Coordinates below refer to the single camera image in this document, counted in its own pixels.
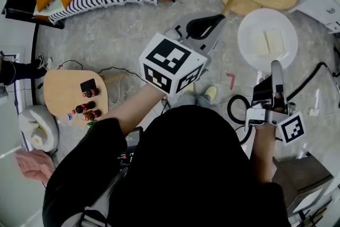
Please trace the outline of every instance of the gray floor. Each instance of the gray floor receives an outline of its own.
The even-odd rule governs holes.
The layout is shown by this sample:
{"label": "gray floor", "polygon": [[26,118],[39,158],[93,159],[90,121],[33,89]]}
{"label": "gray floor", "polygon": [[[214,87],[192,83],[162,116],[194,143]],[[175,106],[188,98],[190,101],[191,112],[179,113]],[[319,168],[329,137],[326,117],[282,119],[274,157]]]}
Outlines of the gray floor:
{"label": "gray floor", "polygon": [[[66,19],[63,30],[40,26],[37,40],[37,53],[45,57],[52,57],[54,68],[68,59],[81,62],[86,70],[98,72],[112,65],[120,68],[134,68],[138,70],[138,57],[156,32],[163,32],[170,27],[182,14],[196,11],[222,10],[221,0],[176,0],[172,2],[159,1],[157,6],[145,4],[130,4],[100,9]],[[305,79],[316,64],[326,62],[336,71],[333,44],[334,38],[328,30],[314,19],[300,13],[286,14],[296,28],[299,39],[299,49],[293,63],[284,71],[287,92],[291,93]],[[241,56],[237,46],[237,30],[242,16],[230,13],[227,16],[225,30],[215,50],[211,54],[209,72],[201,77],[196,84],[197,91],[202,91],[210,84],[218,87],[216,103],[227,101],[233,94],[250,97],[252,88],[256,84],[257,71]],[[76,63],[67,63],[62,69],[80,69]],[[236,76],[235,86],[230,90],[230,78],[225,73]],[[114,75],[119,71],[110,70],[103,74]],[[121,100],[126,100],[141,86],[136,77],[125,77],[121,81]],[[118,82],[107,86],[112,101],[118,98]],[[315,105],[316,90],[320,89],[320,115],[309,116],[309,108]],[[44,103],[43,90],[37,91],[38,100]],[[284,147],[281,142],[276,145],[276,156],[286,157],[298,153],[302,145],[307,142],[308,149],[316,158],[322,161],[327,150],[334,144],[340,143],[338,128],[340,124],[340,97],[336,92],[326,71],[321,69],[317,76],[296,96],[294,101],[297,110],[304,113],[304,121],[308,134],[294,144]],[[226,112],[227,104],[221,105]],[[244,107],[240,104],[233,106],[233,110],[244,118]],[[156,113],[161,111],[157,105]],[[150,112],[143,122],[147,126],[155,113]],[[78,141],[86,130],[60,123],[60,145],[57,158],[60,161]]]}

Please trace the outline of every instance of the red tape mark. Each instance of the red tape mark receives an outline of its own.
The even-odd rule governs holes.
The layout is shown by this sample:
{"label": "red tape mark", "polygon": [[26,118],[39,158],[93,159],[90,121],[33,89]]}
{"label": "red tape mark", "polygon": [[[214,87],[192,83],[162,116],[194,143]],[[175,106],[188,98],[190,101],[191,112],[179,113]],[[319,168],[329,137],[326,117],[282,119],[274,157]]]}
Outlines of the red tape mark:
{"label": "red tape mark", "polygon": [[232,82],[230,83],[230,90],[233,90],[234,88],[234,83],[235,83],[235,75],[234,74],[230,74],[230,73],[225,73],[227,75],[227,77],[231,77],[232,78]]}

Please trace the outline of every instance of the white plate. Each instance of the white plate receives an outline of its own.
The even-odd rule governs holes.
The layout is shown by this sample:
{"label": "white plate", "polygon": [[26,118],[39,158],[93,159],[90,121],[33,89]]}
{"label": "white plate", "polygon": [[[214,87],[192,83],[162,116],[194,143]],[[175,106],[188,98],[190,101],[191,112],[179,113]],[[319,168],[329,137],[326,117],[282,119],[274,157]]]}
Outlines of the white plate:
{"label": "white plate", "polygon": [[[279,29],[284,47],[280,56],[255,54],[255,42],[252,37],[256,31]],[[255,69],[263,72],[271,72],[271,62],[280,61],[282,68],[288,67],[298,51],[298,36],[289,19],[278,11],[271,9],[259,9],[249,13],[241,22],[237,32],[237,42],[243,58]]]}

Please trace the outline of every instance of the gray pants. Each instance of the gray pants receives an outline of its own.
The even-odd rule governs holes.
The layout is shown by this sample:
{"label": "gray pants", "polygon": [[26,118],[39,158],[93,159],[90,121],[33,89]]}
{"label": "gray pants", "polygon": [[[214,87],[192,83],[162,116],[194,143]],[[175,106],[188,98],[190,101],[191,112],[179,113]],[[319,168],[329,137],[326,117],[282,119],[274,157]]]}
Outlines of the gray pants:
{"label": "gray pants", "polygon": [[220,108],[216,104],[211,104],[208,96],[196,96],[194,93],[188,92],[180,96],[177,102],[172,106],[172,108],[183,105],[197,105],[204,108],[212,109],[220,116],[223,116]]}

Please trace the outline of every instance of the yellow shoe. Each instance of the yellow shoe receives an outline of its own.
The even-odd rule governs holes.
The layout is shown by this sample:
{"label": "yellow shoe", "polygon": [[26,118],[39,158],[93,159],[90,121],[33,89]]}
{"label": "yellow shoe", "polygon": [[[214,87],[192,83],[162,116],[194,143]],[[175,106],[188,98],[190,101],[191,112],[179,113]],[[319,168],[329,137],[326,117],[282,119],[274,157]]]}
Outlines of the yellow shoe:
{"label": "yellow shoe", "polygon": [[217,88],[213,85],[209,86],[209,88],[207,89],[207,91],[204,93],[204,96],[209,96],[210,98],[210,102],[212,102],[217,94]]}
{"label": "yellow shoe", "polygon": [[193,83],[187,85],[183,89],[183,94],[193,92]]}

